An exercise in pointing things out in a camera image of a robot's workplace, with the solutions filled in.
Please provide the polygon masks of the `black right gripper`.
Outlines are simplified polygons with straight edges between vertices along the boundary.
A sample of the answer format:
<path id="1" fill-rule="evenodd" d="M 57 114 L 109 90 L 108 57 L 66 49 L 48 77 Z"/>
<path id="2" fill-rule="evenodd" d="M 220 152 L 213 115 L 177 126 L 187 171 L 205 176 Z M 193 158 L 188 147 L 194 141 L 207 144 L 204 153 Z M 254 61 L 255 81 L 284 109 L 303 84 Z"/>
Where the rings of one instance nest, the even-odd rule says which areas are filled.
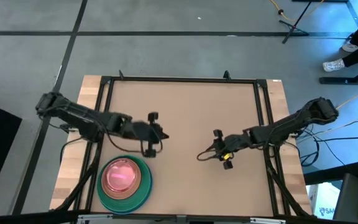
<path id="1" fill-rule="evenodd" d="M 213 140 L 209 148 L 214 149 L 213 159 L 221 161 L 225 170 L 233 168 L 231 160 L 234 158 L 235 152 L 252 146 L 252 141 L 247 133 L 231 134 L 224 138 L 222 131 L 215 129 L 213 134 L 216 139 Z"/>

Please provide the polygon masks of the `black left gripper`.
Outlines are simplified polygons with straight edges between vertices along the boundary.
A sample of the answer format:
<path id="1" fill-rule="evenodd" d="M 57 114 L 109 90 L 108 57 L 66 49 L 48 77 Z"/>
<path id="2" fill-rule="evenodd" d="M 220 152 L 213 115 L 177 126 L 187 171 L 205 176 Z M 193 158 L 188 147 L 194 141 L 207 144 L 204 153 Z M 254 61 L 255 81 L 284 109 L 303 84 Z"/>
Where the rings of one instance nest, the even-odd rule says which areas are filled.
<path id="1" fill-rule="evenodd" d="M 162 144 L 162 140 L 168 139 L 169 135 L 158 133 L 160 126 L 155 122 L 158 119 L 158 112 L 148 114 L 148 123 L 144 121 L 132 121 L 132 117 L 124 116 L 124 139 L 137 140 L 140 142 L 140 150 L 128 150 L 125 152 L 139 152 L 144 157 L 156 157 L 157 150 L 153 148 L 154 144 Z"/>

